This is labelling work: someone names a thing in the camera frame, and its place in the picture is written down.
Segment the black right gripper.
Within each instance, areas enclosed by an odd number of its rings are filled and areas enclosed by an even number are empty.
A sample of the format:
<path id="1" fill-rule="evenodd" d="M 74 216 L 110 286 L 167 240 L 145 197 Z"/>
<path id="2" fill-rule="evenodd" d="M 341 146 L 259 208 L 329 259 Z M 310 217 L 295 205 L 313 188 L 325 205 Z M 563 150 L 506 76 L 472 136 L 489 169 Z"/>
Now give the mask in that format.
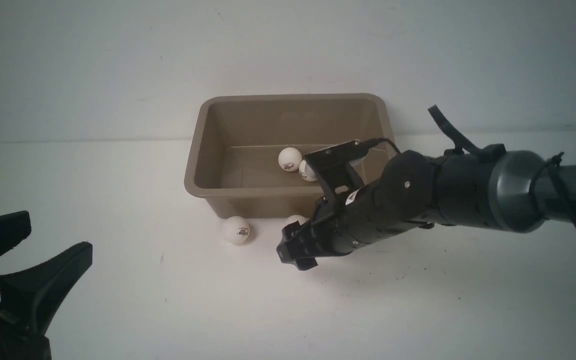
<path id="1" fill-rule="evenodd" d="M 279 261 L 310 271 L 317 257 L 345 256 L 416 228 L 433 228 L 426 214 L 434 177 L 434 164 L 422 154 L 408 150 L 394 156 L 380 178 L 346 195 L 332 217 L 311 221 L 303 230 L 299 222 L 286 224 L 276 247 Z"/>

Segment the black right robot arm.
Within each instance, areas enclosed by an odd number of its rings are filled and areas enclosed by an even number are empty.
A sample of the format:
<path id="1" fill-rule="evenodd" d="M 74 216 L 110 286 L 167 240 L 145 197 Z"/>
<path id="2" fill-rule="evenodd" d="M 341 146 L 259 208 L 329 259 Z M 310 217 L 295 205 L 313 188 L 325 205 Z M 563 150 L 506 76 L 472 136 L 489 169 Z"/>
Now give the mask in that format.
<path id="1" fill-rule="evenodd" d="M 377 180 L 348 184 L 349 164 L 320 175 L 323 198 L 305 224 L 285 226 L 279 259 L 300 271 L 413 229 L 436 225 L 529 233 L 544 221 L 576 229 L 576 165 L 489 146 L 483 155 L 395 155 Z M 335 189 L 348 186 L 336 194 Z"/>

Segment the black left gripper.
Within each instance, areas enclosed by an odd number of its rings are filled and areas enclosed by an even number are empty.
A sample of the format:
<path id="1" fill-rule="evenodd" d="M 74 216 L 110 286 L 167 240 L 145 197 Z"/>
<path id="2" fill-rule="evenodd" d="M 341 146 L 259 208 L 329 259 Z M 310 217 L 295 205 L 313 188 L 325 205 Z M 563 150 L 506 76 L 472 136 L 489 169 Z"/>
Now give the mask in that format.
<path id="1" fill-rule="evenodd" d="M 0 257 L 31 232 L 27 210 L 0 215 Z M 41 264 L 0 275 L 0 360 L 52 360 L 45 334 L 92 264 L 93 245 L 80 242 Z"/>

